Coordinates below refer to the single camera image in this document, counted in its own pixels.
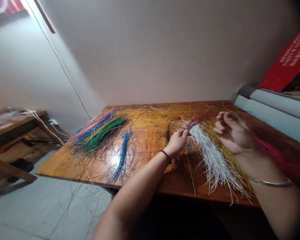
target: wooden table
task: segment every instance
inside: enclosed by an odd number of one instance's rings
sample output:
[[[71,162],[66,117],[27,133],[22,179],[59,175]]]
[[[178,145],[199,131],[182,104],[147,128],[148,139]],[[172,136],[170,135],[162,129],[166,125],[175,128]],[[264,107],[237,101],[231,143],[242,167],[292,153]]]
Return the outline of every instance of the wooden table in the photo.
[[[147,108],[138,109],[137,107],[147,106]],[[184,119],[192,118],[194,115],[203,114],[208,108],[210,109],[210,120],[214,120],[220,111],[233,111],[243,118],[249,127],[258,135],[258,137],[274,147],[278,148],[287,161],[293,161],[300,165],[300,143],[294,139],[279,132],[265,122],[257,119],[248,112],[241,110],[228,101],[208,101],[208,102],[186,102],[186,103],[167,103],[167,104],[152,104],[149,105],[132,105],[124,106],[124,111],[128,112],[133,118],[133,125],[139,131],[139,136],[144,136],[140,143],[144,143],[149,129],[155,128],[159,131],[165,130],[166,124],[170,121],[179,121],[182,117]],[[112,107],[105,107],[104,111],[111,110]],[[106,171],[106,166],[103,163],[90,161],[87,163],[78,162],[74,156],[66,152],[68,144],[65,144],[57,153],[55,153],[43,166],[41,166],[36,174],[48,176],[59,179],[66,179],[71,181],[79,181],[86,183],[93,183],[95,185],[106,186],[106,180],[102,178],[102,173]],[[144,152],[142,146],[138,147],[140,156]],[[192,157],[198,162],[198,156],[192,153]],[[111,157],[106,157],[106,161],[110,162]],[[141,167],[146,163],[146,157],[141,157],[137,166]],[[184,165],[189,171],[188,162]],[[196,170],[194,172],[191,168],[194,180],[196,194],[194,193],[192,182],[184,180],[178,171],[169,167],[158,186],[158,192],[163,194],[170,194],[175,196],[186,196],[191,198],[208,199],[213,201],[231,202],[231,196],[227,187],[219,187],[215,192],[209,194],[209,184],[206,184],[206,179],[202,172]],[[300,176],[289,176],[300,186]],[[120,188],[122,183],[116,182],[110,187]],[[236,204],[245,204],[258,206],[259,203],[256,198],[252,198],[250,203],[247,198],[242,197],[237,193],[238,201],[234,199]]]
[[[46,111],[37,111],[37,115],[52,132],[54,132],[57,136],[59,136],[62,139],[62,137],[58,133],[56,133],[53,128],[51,128],[49,122],[47,121],[48,118],[46,117]],[[25,136],[36,131],[37,129],[43,130],[57,143],[60,143],[58,138],[51,134],[51,132],[49,132],[40,121],[35,119],[33,116],[29,115],[20,121],[8,120],[0,125],[0,150],[3,150],[11,146],[12,144],[22,140]],[[16,168],[10,165],[9,163],[3,162],[1,160],[0,170],[10,175],[24,179],[28,182],[33,182],[37,179],[36,176],[22,171],[19,168]]]

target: electrical outlet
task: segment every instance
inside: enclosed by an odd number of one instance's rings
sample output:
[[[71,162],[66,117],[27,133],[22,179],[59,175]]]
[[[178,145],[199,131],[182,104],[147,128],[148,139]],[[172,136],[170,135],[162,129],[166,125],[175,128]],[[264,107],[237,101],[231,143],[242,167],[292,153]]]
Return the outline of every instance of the electrical outlet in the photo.
[[[58,122],[54,119],[50,119],[49,122],[51,125],[58,125]]]

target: red box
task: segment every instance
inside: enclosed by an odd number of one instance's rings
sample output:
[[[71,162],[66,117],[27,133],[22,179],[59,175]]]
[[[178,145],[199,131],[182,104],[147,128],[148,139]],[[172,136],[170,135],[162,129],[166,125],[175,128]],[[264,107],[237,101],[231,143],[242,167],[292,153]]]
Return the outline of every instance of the red box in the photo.
[[[300,32],[263,77],[259,87],[277,92],[300,90]]]

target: silver bangle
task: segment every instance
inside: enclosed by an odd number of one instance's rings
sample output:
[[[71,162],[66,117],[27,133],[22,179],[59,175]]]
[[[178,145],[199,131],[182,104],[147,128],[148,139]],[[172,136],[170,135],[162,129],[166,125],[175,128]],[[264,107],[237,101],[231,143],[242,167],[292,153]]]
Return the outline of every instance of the silver bangle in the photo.
[[[287,178],[287,181],[285,181],[283,183],[270,183],[270,182],[266,182],[266,181],[259,181],[255,178],[249,177],[248,175],[246,175],[246,176],[252,182],[261,183],[261,184],[272,186],[272,187],[283,187],[283,186],[288,186],[288,185],[292,184],[292,182],[289,178]]]

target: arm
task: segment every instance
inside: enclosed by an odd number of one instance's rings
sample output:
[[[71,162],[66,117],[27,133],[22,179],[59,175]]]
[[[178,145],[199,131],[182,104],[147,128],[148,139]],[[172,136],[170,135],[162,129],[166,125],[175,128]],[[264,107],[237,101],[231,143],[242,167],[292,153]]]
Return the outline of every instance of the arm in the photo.
[[[163,149],[171,159],[186,146],[188,130],[176,131]],[[120,189],[108,206],[94,234],[94,240],[127,239],[149,205],[168,166],[167,157],[159,152]]]
[[[260,149],[249,128],[239,117],[220,112],[214,131],[236,156],[250,177],[272,183],[284,183],[285,175]],[[291,239],[300,224],[300,190],[294,185],[273,187],[249,181],[270,226],[279,239]]]

